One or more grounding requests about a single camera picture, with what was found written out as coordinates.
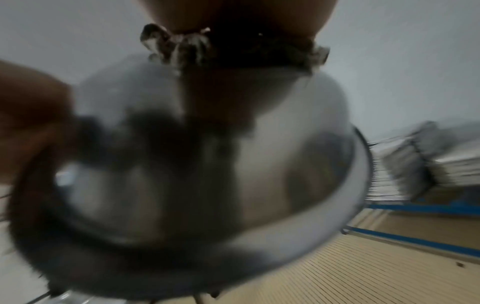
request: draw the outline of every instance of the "blue stripe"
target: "blue stripe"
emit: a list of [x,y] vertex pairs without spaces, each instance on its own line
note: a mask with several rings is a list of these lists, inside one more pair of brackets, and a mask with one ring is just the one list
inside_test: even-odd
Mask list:
[[449,244],[444,244],[444,243],[431,242],[431,241],[427,241],[427,240],[420,239],[420,238],[401,236],[401,235],[397,235],[397,234],[378,232],[378,231],[361,229],[361,228],[350,227],[350,226],[347,226],[345,229],[350,230],[350,231],[354,231],[354,232],[358,232],[358,233],[367,234],[367,235],[373,235],[373,236],[383,237],[383,238],[387,238],[387,239],[392,239],[392,240],[396,240],[396,241],[400,241],[400,242],[406,242],[406,243],[411,243],[411,244],[416,244],[416,245],[421,245],[421,246],[427,246],[427,247],[431,247],[431,248],[435,248],[435,249],[455,252],[455,253],[459,253],[459,254],[465,254],[465,255],[480,257],[480,250],[473,249],[473,248],[449,245]]
[[480,206],[448,206],[448,205],[388,205],[388,204],[369,204],[369,209],[421,212],[421,213],[442,213],[454,215],[480,215]]

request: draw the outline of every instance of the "person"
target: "person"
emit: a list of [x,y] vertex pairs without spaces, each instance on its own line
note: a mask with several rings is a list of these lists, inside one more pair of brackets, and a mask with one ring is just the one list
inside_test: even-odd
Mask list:
[[[204,28],[313,39],[337,0],[138,0],[153,21],[175,34]],[[70,85],[0,61],[0,183],[12,183],[43,148],[61,149],[72,115]]]

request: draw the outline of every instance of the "human hand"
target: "human hand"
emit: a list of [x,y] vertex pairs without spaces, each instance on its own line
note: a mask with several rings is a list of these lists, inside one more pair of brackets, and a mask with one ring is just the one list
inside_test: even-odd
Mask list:
[[69,85],[0,61],[0,183],[11,183],[48,145],[60,145],[70,117]]
[[153,20],[175,34],[215,30],[314,37],[338,0],[139,0]]

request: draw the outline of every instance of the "white stack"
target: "white stack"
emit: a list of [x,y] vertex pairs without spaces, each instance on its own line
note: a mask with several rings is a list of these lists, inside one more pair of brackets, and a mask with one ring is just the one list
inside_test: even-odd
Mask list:
[[480,185],[480,139],[455,145],[429,160],[433,178],[441,186]]
[[378,142],[371,151],[374,174],[368,200],[410,200],[432,186],[425,162],[410,138]]

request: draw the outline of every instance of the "skin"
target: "skin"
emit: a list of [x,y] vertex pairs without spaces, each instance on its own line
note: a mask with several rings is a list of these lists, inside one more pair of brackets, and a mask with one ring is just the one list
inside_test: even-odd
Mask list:
[[[138,0],[173,33],[215,31],[313,38],[337,0]],[[47,74],[0,61],[0,183],[12,183],[46,146],[62,155],[71,88]]]

